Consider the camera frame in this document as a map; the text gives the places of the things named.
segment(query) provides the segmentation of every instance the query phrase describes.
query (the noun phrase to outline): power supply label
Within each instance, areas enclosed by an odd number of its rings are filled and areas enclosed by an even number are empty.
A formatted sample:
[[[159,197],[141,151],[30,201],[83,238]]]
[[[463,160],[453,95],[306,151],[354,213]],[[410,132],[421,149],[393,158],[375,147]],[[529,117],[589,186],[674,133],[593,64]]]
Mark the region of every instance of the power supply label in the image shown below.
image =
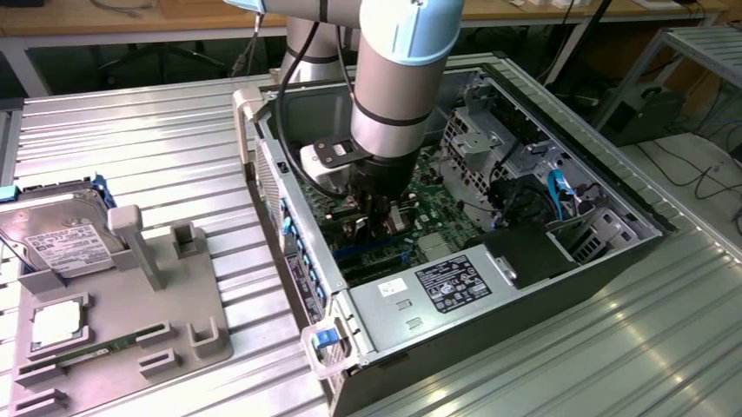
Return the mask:
[[[415,273],[441,313],[449,313],[492,294],[466,255]]]
[[[111,261],[111,255],[92,224],[26,238],[56,272],[67,272]]]

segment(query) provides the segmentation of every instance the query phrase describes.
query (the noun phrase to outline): slotted metal surface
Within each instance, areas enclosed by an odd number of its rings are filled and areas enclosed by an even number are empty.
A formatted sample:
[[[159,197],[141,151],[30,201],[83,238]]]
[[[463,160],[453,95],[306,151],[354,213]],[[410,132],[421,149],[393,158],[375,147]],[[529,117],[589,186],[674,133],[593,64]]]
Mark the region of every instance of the slotted metal surface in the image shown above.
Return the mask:
[[[271,84],[269,78],[253,79]],[[87,414],[326,415],[299,331],[241,171],[231,94],[243,79],[27,101],[15,158],[23,186],[106,176],[138,204],[146,237],[193,220],[207,232],[234,356]],[[6,254],[0,289],[0,406],[7,413],[19,284]]]
[[[697,227],[702,221],[678,211],[672,195],[634,174],[632,163],[526,74],[508,61],[492,61],[680,232],[592,300],[358,415],[738,415],[742,270],[728,253],[734,248]],[[209,233],[231,326],[235,356],[230,361],[115,401],[99,414],[327,415],[297,343],[297,324],[253,202],[235,179],[237,145],[219,139],[229,132],[230,106],[201,108],[199,100],[191,101],[190,109],[170,106],[171,100],[189,98],[190,89],[194,95],[217,89],[229,96],[238,87],[230,82],[195,83],[28,104],[18,158],[18,168],[27,169],[20,171],[27,175],[16,181],[55,182],[98,169],[111,177],[119,200],[146,207],[147,235],[163,233],[162,226],[179,217],[194,219]],[[133,113],[134,103],[146,111]],[[36,116],[50,117],[35,121]],[[179,137],[191,141],[178,143]],[[194,137],[206,138],[203,146]],[[171,148],[153,147],[157,153],[147,156],[138,153],[137,145],[167,141],[174,141]],[[86,153],[91,150],[86,143],[98,147],[101,159]],[[87,166],[70,164],[74,159]],[[6,254],[0,266],[3,405],[11,384],[16,269],[18,262]]]
[[[742,30],[729,26],[674,28],[664,40],[742,88]]]
[[[496,67],[680,231],[589,301],[358,416],[740,415],[742,267],[728,243],[525,72]]]

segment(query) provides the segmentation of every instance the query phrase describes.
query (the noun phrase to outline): cable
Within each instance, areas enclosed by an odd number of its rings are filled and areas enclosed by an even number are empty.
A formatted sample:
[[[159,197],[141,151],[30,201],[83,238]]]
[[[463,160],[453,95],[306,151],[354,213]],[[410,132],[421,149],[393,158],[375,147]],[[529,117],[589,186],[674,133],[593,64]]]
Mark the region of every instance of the cable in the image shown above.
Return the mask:
[[[698,8],[701,9],[701,11],[704,13],[701,19],[706,20],[706,8],[704,7],[704,5],[701,4],[701,2],[698,0],[696,0],[696,4],[698,4]]]
[[[568,8],[568,12],[565,13],[565,17],[561,20],[560,26],[564,28],[565,24],[568,23],[568,18],[570,17],[570,13],[572,13],[572,7],[576,5],[576,0],[570,0],[570,7]],[[540,75],[536,80],[540,81],[544,76],[549,75],[550,71],[554,68],[554,65],[557,65],[557,61],[560,60],[560,56],[561,53],[565,51],[565,46],[568,45],[568,39],[570,38],[568,32],[565,31],[565,37],[561,41],[561,47],[560,50],[557,51],[557,56],[553,59],[553,63],[550,63],[549,67],[546,68],[546,71],[542,73],[542,75]],[[538,70],[540,68],[542,68],[542,63],[538,64],[538,68],[536,70]]]
[[[740,129],[740,128],[742,128],[742,124],[740,124],[738,126],[736,126],[734,129],[730,130],[729,133],[728,133],[728,138],[726,138],[726,140],[725,140],[726,147],[728,147],[728,149],[726,149],[728,153],[732,152],[732,134],[733,134],[733,133],[736,132],[736,130]]]
[[[142,3],[139,6],[123,7],[123,6],[111,6],[106,4],[101,0],[91,0],[91,4],[98,7],[99,9],[117,11],[129,15],[129,17],[142,17],[142,13],[138,10],[153,9],[155,5],[153,3]]]
[[[693,9],[690,8],[690,6],[689,6],[688,4],[685,4],[685,3],[680,3],[680,2],[676,2],[676,3],[678,3],[681,6],[684,6],[684,8],[688,10],[688,18],[689,18],[689,20],[693,19],[696,13],[694,13]]]
[[[509,152],[506,152],[505,156],[502,157],[502,159],[500,161],[496,162],[496,165],[492,167],[492,171],[490,171],[490,183],[492,183],[492,177],[496,176],[496,171],[498,171],[500,167],[502,167],[502,165],[509,161],[510,157],[513,156],[513,154],[516,154],[516,149],[518,148],[518,145],[521,144],[520,140],[516,140],[513,142],[513,146],[510,146]]]
[[[490,210],[489,208],[480,207],[477,204],[466,202],[465,200],[459,200],[459,201],[462,202],[462,204],[466,204],[467,206],[472,206],[476,209],[478,208],[480,210],[486,211],[488,213],[498,213],[498,210]]]
[[[253,36],[251,36],[250,41],[245,45],[243,52],[241,53],[241,55],[234,60],[233,71],[230,72],[230,78],[235,77],[238,72],[241,72],[241,70],[243,69],[243,67],[245,67],[245,58],[249,55],[250,55],[250,57],[247,58],[247,73],[246,73],[246,75],[251,74],[253,58],[255,57],[255,47],[258,45],[258,34],[261,33],[261,27],[263,25],[263,19],[265,18],[266,18],[266,15],[262,15],[261,13],[255,15],[255,26],[253,28]]]
[[[742,123],[742,120],[730,120],[730,121],[725,122],[720,126],[720,128],[717,130],[714,130],[714,132],[712,134],[705,136],[705,138],[710,140],[724,130],[724,128],[726,128],[730,124],[734,124],[734,123]]]
[[[677,185],[677,187],[685,187],[686,185],[693,184],[694,182],[697,182],[702,175],[698,175],[692,181],[689,182],[677,182],[670,175],[668,174],[668,172],[665,172],[665,170],[662,169],[662,167],[660,166],[660,164],[656,162],[656,160],[652,158],[650,154],[648,153],[648,151],[645,150],[645,148],[637,143],[634,145],[637,148],[640,148],[641,153],[645,154],[645,156],[648,157],[649,161],[652,162],[652,164],[656,166],[656,168],[660,170],[660,172],[662,173],[662,175],[666,177],[666,179],[670,181],[670,183],[673,185]]]
[[[341,26],[335,26],[335,41],[338,44],[338,58],[341,59],[341,67],[343,68],[343,78],[349,86],[350,99],[355,100],[355,93],[353,90],[353,83],[350,82],[349,68],[346,68],[346,60],[343,59],[343,46],[341,41]]]
[[[677,159],[680,159],[681,161],[684,161],[685,163],[688,163],[698,172],[701,172],[702,174],[698,176],[700,179],[702,179],[704,177],[708,177],[712,181],[714,181],[717,184],[720,184],[724,189],[721,189],[717,193],[714,193],[714,195],[717,195],[718,193],[722,193],[724,191],[734,191],[736,193],[738,193],[740,195],[742,195],[742,192],[737,190],[737,188],[742,187],[742,184],[737,184],[737,185],[730,185],[728,186],[724,182],[721,182],[720,180],[717,180],[713,176],[709,175],[709,170],[702,170],[701,168],[698,168],[698,166],[696,166],[696,164],[693,162],[690,162],[688,159],[685,159],[681,155],[678,155],[676,152],[673,152],[670,149],[668,149],[665,146],[662,146],[658,142],[653,142],[656,145],[658,145],[658,147],[666,152],[669,153],[672,156],[674,156]]]
[[[706,113],[706,117],[701,120],[701,124],[698,125],[698,128],[696,129],[696,134],[698,136],[701,135],[704,124],[706,124],[706,122],[709,121],[709,117],[712,116],[714,108],[717,107],[717,103],[720,102],[721,90],[722,89],[724,89],[724,78],[720,78],[720,87],[717,88],[717,96],[714,97],[714,101],[712,103],[712,107],[709,108],[709,112]]]
[[[302,62],[302,60],[305,59],[305,54],[307,52],[307,50],[310,49],[310,45],[313,44],[313,40],[314,40],[314,35],[317,35],[317,30],[321,27],[321,23],[319,22],[314,22],[313,24],[313,28],[310,29],[310,34],[306,37],[306,41],[305,41],[305,46],[302,46],[302,49],[299,50],[294,62],[291,63],[291,66],[289,67],[287,73],[283,76],[283,80],[281,81],[281,86],[278,87],[278,96],[277,96],[277,129],[278,129],[278,142],[281,143],[281,148],[283,149],[283,153],[287,154],[287,159],[289,159],[289,165],[291,165],[293,170],[297,172],[297,174],[302,177],[302,180],[310,184],[313,186],[314,189],[317,189],[318,192],[321,192],[323,195],[326,195],[330,198],[345,198],[345,195],[341,193],[334,193],[330,190],[325,189],[321,184],[317,183],[317,181],[313,179],[313,177],[305,172],[305,170],[302,169],[302,166],[299,165],[299,162],[297,160],[297,156],[294,155],[294,153],[291,152],[291,149],[289,148],[289,143],[287,143],[287,132],[286,132],[286,128],[285,128],[285,95],[287,93],[287,86],[289,83],[291,82],[291,77],[294,76],[294,73],[297,72],[297,67],[299,66],[299,63]]]
[[[549,207],[549,210],[553,213],[554,219],[560,219],[560,212],[558,212],[554,200],[552,198],[549,198],[549,196],[542,191],[540,191],[536,187],[533,187],[530,185],[526,185],[524,187],[524,190],[530,191],[532,193],[538,195],[542,202],[546,203],[546,206]]]

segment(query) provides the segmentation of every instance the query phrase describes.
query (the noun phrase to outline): green circuit board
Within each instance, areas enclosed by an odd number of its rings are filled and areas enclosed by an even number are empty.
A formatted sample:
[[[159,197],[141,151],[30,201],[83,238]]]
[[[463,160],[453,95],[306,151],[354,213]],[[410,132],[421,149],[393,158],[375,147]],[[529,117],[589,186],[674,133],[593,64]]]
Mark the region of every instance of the green circuit board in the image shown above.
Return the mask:
[[[439,233],[451,249],[451,253],[454,253],[482,232],[474,226],[465,212],[457,208],[457,200],[443,183],[434,181],[439,177],[439,163],[426,152],[421,153],[407,190],[407,193],[414,193],[417,197],[414,204],[409,202],[401,208],[417,210],[417,220],[410,229],[390,238],[391,240],[379,248],[373,248],[361,255],[338,260],[341,272],[351,285],[359,285],[434,261],[435,259],[429,259],[419,249],[419,238]],[[333,234],[338,232],[337,228],[331,227],[331,223],[354,222],[354,219],[359,218],[362,214],[358,213],[358,209],[351,204],[333,200],[306,184],[303,184],[303,191],[325,239],[331,250],[337,251],[341,248],[334,245]],[[326,218],[329,213],[337,213],[342,220],[329,220]]]

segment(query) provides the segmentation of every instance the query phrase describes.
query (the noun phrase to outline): metal bracket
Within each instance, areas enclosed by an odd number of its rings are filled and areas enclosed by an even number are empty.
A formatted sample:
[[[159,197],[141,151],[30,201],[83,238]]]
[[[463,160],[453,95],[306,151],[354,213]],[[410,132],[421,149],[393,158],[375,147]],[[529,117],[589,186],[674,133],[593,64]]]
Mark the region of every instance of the metal bracket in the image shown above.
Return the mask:
[[[234,126],[237,129],[237,145],[241,153],[241,161],[246,165],[251,160],[247,149],[247,122],[257,120],[257,115],[263,108],[263,95],[258,86],[249,84],[233,94]]]
[[[373,156],[349,138],[341,136],[318,140],[314,143],[314,152],[326,168],[338,168]]]

